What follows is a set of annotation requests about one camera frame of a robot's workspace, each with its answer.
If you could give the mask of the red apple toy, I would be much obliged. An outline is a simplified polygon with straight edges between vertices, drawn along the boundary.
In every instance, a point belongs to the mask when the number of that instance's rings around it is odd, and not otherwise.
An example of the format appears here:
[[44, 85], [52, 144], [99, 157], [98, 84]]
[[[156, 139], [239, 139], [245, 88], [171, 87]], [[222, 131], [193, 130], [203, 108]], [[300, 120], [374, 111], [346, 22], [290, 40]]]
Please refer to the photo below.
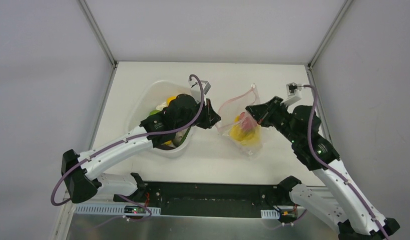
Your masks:
[[256, 128], [256, 126], [257, 126], [256, 121], [253, 118], [250, 118], [250, 117], [245, 117], [242, 120], [242, 123], [241, 123], [241, 129], [244, 132], [252, 131]]

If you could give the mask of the clear zip top bag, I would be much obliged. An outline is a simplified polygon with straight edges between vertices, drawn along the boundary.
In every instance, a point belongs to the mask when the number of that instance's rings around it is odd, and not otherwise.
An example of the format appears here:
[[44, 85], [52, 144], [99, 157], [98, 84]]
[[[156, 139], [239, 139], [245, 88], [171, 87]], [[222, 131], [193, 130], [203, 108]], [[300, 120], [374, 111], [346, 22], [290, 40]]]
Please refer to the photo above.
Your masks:
[[248, 156], [257, 154], [263, 147], [261, 126], [245, 109], [256, 104], [260, 104], [260, 97], [253, 83], [245, 93], [224, 102], [217, 112], [221, 117], [216, 124], [219, 134]]

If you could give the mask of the yellow napa cabbage toy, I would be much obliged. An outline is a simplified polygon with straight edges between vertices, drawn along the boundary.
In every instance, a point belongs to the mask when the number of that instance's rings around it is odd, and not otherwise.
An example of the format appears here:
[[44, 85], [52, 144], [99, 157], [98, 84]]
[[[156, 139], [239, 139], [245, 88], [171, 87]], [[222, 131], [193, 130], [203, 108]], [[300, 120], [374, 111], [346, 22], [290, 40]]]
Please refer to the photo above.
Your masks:
[[238, 144], [251, 147], [261, 143], [261, 133], [260, 126], [257, 124], [256, 128], [249, 132], [244, 132], [241, 129], [242, 120], [246, 117], [252, 118], [248, 113], [242, 112], [240, 115], [236, 116], [234, 120], [234, 125], [229, 131], [229, 136]]

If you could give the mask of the white plastic basket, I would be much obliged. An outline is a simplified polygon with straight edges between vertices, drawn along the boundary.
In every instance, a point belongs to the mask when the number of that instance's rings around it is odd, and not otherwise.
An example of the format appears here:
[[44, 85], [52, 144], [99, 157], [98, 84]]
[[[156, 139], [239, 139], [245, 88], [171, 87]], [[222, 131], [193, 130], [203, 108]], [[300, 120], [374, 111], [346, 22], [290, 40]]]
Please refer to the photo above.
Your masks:
[[[179, 94], [190, 93], [191, 88], [188, 83], [185, 85], [180, 85], [168, 80], [160, 80], [153, 83], [143, 91], [142, 95], [139, 97], [138, 101], [131, 110], [125, 123], [126, 131], [130, 131], [134, 127], [138, 126], [140, 121], [148, 117], [149, 112], [155, 110], [158, 105], [165, 103], [167, 98], [177, 96]], [[159, 148], [153, 148], [148, 150], [148, 152], [169, 159], [178, 158], [186, 152], [195, 131], [196, 130], [194, 128], [190, 129], [183, 144], [175, 149], [162, 150]]]

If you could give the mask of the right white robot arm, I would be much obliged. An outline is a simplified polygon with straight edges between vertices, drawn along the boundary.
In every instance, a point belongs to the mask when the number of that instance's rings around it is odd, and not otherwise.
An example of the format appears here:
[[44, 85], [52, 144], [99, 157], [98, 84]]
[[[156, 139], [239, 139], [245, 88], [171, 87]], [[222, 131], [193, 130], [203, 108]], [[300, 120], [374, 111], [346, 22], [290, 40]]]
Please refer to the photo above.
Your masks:
[[277, 200], [283, 205], [294, 202], [305, 207], [336, 231], [340, 240], [387, 240], [400, 229], [399, 223], [373, 206], [349, 175], [334, 146], [319, 134], [317, 101], [315, 98], [312, 105], [298, 105], [292, 113], [277, 96], [245, 108], [258, 125], [274, 127], [289, 140], [297, 159], [325, 184], [337, 204], [312, 195], [293, 177], [280, 183], [283, 187], [276, 192]]

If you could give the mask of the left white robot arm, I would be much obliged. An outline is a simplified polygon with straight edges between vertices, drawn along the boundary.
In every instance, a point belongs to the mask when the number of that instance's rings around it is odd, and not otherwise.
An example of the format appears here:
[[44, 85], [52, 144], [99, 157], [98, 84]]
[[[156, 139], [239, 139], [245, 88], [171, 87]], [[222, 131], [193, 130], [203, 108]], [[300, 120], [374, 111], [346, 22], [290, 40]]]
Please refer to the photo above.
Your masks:
[[179, 94], [161, 111], [149, 115], [125, 135], [96, 149], [81, 153], [70, 149], [63, 153], [61, 179], [74, 204], [83, 203], [95, 195], [123, 195], [140, 202], [145, 189], [134, 173], [109, 174], [105, 171], [143, 151], [172, 141], [178, 132], [189, 127], [211, 129], [221, 116], [210, 99], [196, 102], [191, 95]]

